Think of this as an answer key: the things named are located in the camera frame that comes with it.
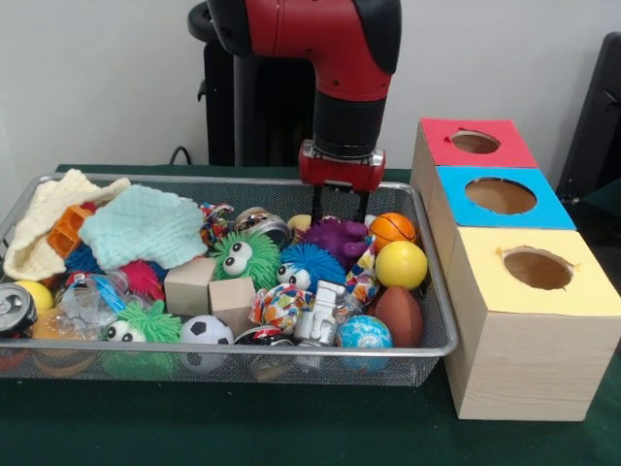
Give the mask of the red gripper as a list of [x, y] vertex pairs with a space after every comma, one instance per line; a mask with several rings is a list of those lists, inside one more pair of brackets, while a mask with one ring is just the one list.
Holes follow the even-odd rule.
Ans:
[[[318, 151], [312, 140], [304, 140], [299, 151], [300, 178], [314, 185], [311, 223], [317, 224], [323, 216], [322, 186], [344, 186], [351, 190], [376, 190], [385, 170], [385, 151], [380, 148], [360, 159], [337, 159]], [[369, 193], [357, 192], [359, 204], [354, 221], [364, 223], [368, 210]]]

